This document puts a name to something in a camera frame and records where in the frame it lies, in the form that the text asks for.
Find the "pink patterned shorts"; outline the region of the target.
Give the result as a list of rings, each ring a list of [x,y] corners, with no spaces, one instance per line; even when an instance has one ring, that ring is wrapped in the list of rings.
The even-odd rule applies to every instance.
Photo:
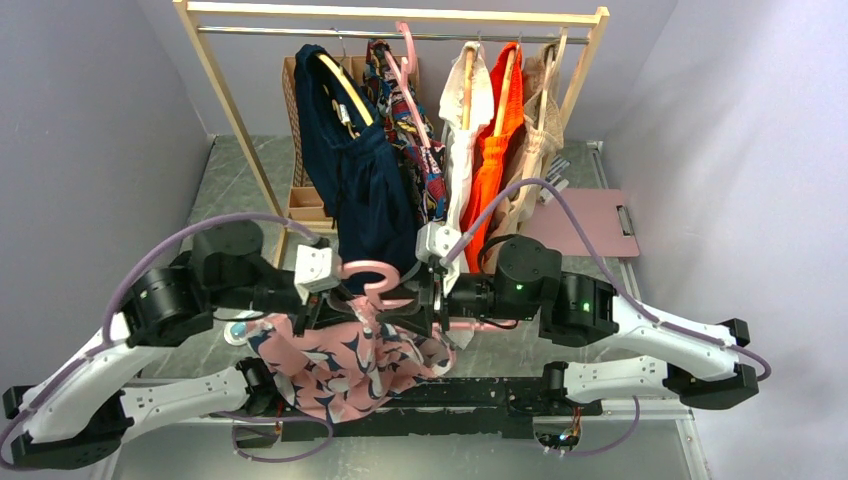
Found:
[[[455,349],[440,336],[378,322],[377,309],[363,297],[350,306],[354,321],[301,337],[292,333],[292,316],[257,322],[250,348],[288,405],[333,424],[353,421],[454,366]]]

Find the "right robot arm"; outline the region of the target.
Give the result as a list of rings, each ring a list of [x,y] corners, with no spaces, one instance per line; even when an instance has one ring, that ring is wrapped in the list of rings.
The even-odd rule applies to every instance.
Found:
[[[755,396],[759,380],[743,363],[748,325],[700,324],[645,306],[611,283],[562,270],[562,256],[539,241],[507,235],[491,274],[463,273],[446,291],[438,270],[421,275],[410,304],[378,314],[381,323],[432,337],[459,319],[504,330],[537,320],[540,338],[563,347],[610,344],[633,357],[600,363],[547,364],[539,398],[550,413],[629,396],[676,397],[692,408],[727,410]]]

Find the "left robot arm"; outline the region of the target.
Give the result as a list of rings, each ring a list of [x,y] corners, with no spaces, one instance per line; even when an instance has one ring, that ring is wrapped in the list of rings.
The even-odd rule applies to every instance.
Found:
[[[75,470],[93,465],[147,432],[201,416],[262,423],[278,400],[267,366],[247,358],[201,378],[133,388],[152,361],[214,326],[218,308],[256,320],[295,314],[296,333],[325,322],[339,291],[339,264],[328,241],[284,220],[311,247],[304,266],[276,268],[261,254],[265,215],[217,216],[157,245],[113,293],[102,327],[43,382],[2,397],[8,421],[1,443],[9,471]]]

